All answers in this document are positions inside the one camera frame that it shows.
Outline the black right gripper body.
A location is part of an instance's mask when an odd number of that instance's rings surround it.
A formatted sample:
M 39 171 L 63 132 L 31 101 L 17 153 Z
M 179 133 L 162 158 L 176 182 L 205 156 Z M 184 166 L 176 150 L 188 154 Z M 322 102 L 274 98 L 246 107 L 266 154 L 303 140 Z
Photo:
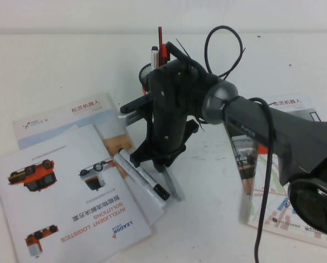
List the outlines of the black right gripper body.
M 171 61 L 147 75 L 152 99 L 147 118 L 145 141 L 130 155 L 134 166 L 155 158 L 170 159 L 171 164 L 186 149 L 186 141 L 198 131 L 188 116 L 202 117 L 207 91 L 215 84 L 215 75 L 178 60 Z

